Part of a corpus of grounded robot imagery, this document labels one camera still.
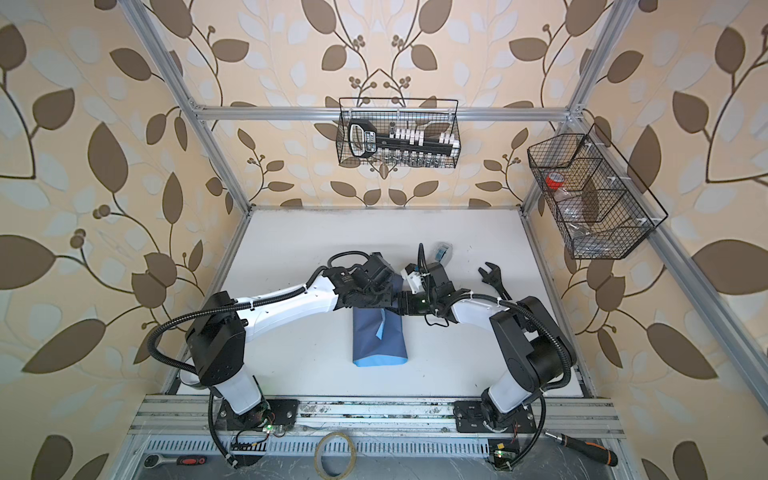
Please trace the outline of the grey tape dispenser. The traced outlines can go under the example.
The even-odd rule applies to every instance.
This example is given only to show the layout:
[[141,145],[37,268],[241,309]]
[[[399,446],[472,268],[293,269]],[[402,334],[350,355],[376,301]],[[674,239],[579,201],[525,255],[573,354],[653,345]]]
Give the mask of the grey tape dispenser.
[[433,248],[431,258],[435,262],[447,265],[451,259],[451,255],[451,245],[445,242],[440,242]]

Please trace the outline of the light blue wrapping paper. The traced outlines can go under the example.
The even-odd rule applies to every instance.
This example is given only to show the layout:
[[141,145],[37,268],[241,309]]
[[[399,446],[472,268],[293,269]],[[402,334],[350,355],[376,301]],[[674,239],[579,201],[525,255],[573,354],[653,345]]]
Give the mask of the light blue wrapping paper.
[[402,317],[379,308],[353,309],[353,364],[399,366],[408,361]]

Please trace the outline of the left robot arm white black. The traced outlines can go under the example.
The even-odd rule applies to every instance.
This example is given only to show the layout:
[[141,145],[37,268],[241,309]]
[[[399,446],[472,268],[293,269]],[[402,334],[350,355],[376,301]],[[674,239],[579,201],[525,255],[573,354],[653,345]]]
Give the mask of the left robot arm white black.
[[[327,263],[303,284],[255,297],[231,299],[208,309],[181,315],[155,328],[146,340],[149,355],[158,362],[186,371],[198,383],[245,415],[263,403],[255,375],[245,365],[248,342],[305,317],[338,309],[379,309],[395,305],[398,273],[379,252],[362,253],[365,262],[350,267]],[[186,342],[192,362],[171,358],[158,349],[163,334],[191,321]]]

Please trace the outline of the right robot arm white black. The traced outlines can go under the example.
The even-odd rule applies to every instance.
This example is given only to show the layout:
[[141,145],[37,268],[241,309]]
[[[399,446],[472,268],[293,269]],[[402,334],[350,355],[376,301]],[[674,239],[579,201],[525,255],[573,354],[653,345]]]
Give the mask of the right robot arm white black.
[[455,288],[437,262],[411,263],[401,272],[405,286],[396,310],[435,318],[440,327],[471,325],[494,335],[505,372],[481,394],[481,404],[486,420],[499,423],[546,391],[568,385],[576,355],[538,298],[513,300],[494,263],[486,263],[479,273],[481,281],[494,289],[493,295]]

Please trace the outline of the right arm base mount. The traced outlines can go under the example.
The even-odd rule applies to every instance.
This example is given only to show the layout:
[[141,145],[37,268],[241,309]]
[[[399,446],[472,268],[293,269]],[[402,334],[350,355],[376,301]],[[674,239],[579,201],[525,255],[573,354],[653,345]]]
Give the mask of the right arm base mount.
[[525,408],[498,413],[490,402],[479,400],[455,401],[453,415],[459,433],[530,434],[537,428],[533,414]]

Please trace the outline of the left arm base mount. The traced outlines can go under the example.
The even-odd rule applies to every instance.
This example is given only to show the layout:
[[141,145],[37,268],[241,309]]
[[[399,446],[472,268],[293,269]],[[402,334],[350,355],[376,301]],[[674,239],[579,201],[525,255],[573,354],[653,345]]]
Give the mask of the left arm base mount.
[[236,414],[223,400],[214,408],[216,425],[226,431],[263,431],[266,427],[290,430],[298,419],[298,399],[265,399],[243,414]]

